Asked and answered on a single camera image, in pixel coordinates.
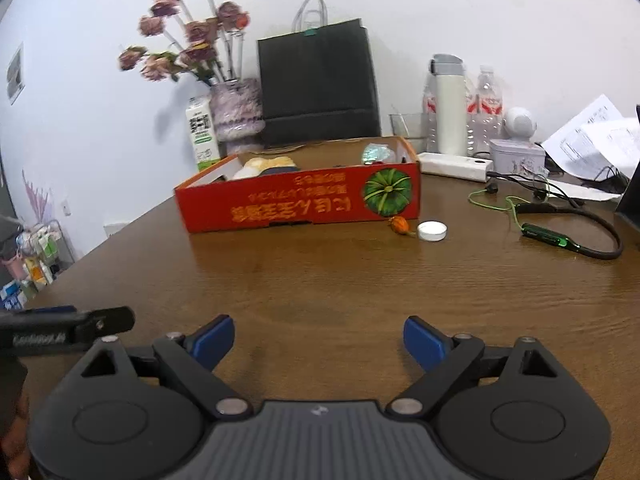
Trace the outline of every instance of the brown tabletop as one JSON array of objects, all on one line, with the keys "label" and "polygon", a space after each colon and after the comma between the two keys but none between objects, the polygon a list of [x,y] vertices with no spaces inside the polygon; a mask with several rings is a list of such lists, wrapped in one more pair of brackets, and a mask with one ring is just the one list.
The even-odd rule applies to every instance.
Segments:
[{"label": "brown tabletop", "polygon": [[[126,344],[191,332],[217,314],[236,344],[216,374],[265,398],[375,398],[386,404],[420,376],[402,346],[417,314],[488,344],[535,335],[607,415],[612,444],[598,478],[640,478],[640,237],[621,219],[622,257],[593,260],[523,238],[507,214],[469,204],[479,184],[424,176],[421,220],[449,227],[438,243],[386,222],[298,225],[189,235],[167,200],[85,256],[33,302],[81,310],[131,306]],[[530,198],[513,184],[507,192]],[[610,207],[590,205],[611,220]],[[574,216],[532,222],[610,250]],[[77,358],[26,360],[37,406]]]}]

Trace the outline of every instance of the red cardboard box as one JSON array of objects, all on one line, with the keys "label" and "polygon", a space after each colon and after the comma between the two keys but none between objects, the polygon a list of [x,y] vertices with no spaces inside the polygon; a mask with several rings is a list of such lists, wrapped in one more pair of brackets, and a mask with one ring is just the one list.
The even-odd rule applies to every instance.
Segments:
[{"label": "red cardboard box", "polygon": [[[362,163],[370,143],[386,144],[397,164]],[[289,156],[301,171],[231,180],[254,156]],[[401,137],[328,140],[228,156],[175,188],[190,233],[312,222],[418,218],[420,166]]]}]

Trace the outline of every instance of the logo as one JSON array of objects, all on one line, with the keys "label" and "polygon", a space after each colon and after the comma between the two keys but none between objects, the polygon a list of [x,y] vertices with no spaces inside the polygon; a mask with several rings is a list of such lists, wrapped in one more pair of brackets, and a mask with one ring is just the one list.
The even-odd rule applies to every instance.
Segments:
[{"label": "logo", "polygon": [[326,406],[316,406],[314,409],[311,410],[311,413],[313,413],[315,416],[323,416],[326,415],[327,413],[329,413],[329,408]]},{"label": "logo", "polygon": [[22,346],[49,346],[66,342],[66,334],[58,332],[53,334],[29,334],[14,335],[14,348]]}]

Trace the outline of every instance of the white wall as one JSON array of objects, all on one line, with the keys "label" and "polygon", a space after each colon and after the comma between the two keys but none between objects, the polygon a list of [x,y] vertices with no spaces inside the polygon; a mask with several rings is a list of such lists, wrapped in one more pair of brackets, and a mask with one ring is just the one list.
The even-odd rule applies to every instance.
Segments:
[{"label": "white wall", "polygon": [[[251,13],[244,73],[257,73],[255,40],[286,32],[302,0],[235,0]],[[530,108],[548,136],[606,93],[623,114],[640,101],[637,0],[326,0],[330,20],[369,29],[381,114],[417,112],[434,52],[492,64],[506,105]],[[0,67],[24,42],[26,87],[0,95],[0,150],[15,207],[33,219],[20,172],[51,187],[58,216],[84,254],[107,222],[130,221],[171,196],[194,161],[184,108],[204,86],[150,83],[116,68],[120,46],[150,0],[14,0],[0,22]],[[204,0],[188,0],[196,18]],[[165,46],[162,40],[146,44]],[[388,129],[387,121],[383,126]]]}]

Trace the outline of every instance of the human hand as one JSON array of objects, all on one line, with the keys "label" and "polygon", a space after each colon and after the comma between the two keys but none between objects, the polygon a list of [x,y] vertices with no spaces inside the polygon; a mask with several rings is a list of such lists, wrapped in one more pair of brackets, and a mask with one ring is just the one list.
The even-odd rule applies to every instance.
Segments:
[{"label": "human hand", "polygon": [[29,474],[31,455],[27,448],[27,425],[29,423],[29,397],[22,391],[15,406],[15,418],[7,432],[0,438],[0,449],[4,454],[11,478],[23,480]]}]

